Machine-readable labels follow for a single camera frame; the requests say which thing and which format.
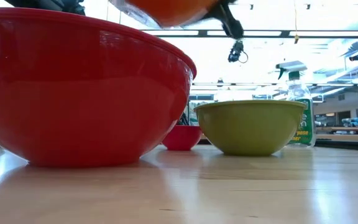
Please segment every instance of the bottle label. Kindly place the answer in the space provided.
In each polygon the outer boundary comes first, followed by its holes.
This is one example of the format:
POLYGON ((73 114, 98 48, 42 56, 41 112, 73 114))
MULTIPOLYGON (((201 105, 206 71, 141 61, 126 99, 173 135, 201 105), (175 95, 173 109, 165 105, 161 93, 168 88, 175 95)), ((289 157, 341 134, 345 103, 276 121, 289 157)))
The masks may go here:
POLYGON ((306 109, 303 112, 301 123, 296 131, 294 137, 290 141, 290 143, 298 143, 298 144, 311 144, 313 139, 313 117, 311 110, 311 100, 309 99, 300 99, 296 100, 298 102, 306 104, 306 109))

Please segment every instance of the wall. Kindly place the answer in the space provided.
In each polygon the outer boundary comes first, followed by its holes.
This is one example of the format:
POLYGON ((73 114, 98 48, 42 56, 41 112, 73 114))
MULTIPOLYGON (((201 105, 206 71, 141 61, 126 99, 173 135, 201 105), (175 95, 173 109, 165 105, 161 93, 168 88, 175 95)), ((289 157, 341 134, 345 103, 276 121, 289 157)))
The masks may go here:
POLYGON ((345 93, 345 100, 339 101, 338 96, 324 99, 324 103, 314 104, 314 114, 351 111, 352 117, 357 117, 358 92, 345 93))

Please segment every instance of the yellow-green bowl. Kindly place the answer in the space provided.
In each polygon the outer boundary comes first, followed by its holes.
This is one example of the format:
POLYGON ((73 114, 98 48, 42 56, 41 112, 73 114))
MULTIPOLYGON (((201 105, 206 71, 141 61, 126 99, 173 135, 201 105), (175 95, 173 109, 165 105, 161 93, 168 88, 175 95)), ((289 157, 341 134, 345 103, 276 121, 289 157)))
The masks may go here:
POLYGON ((245 100, 210 103, 195 111, 204 135, 223 153, 269 156, 294 136, 304 109, 293 101, 245 100))

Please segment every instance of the table surface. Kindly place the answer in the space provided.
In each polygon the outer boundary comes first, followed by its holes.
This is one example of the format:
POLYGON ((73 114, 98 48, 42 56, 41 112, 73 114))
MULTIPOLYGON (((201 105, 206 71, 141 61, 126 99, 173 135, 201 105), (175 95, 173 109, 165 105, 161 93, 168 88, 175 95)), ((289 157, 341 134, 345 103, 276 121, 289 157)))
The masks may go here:
POLYGON ((158 147, 120 167, 25 165, 0 149, 0 223, 358 223, 358 151, 158 147))

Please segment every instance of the spray bottle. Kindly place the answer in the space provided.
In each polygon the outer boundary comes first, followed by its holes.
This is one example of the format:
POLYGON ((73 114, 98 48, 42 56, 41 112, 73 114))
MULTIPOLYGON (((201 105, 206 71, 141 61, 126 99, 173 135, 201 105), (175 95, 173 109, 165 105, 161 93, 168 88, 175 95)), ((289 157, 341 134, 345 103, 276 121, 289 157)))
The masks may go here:
POLYGON ((313 147, 316 143, 316 130, 313 114, 313 99, 308 87, 300 80, 300 72, 307 70, 304 63, 300 61, 280 63, 276 65, 280 69, 280 79, 284 73, 288 74, 288 96, 287 100, 298 101, 306 104, 301 124, 294 137, 288 143, 293 146, 313 147))

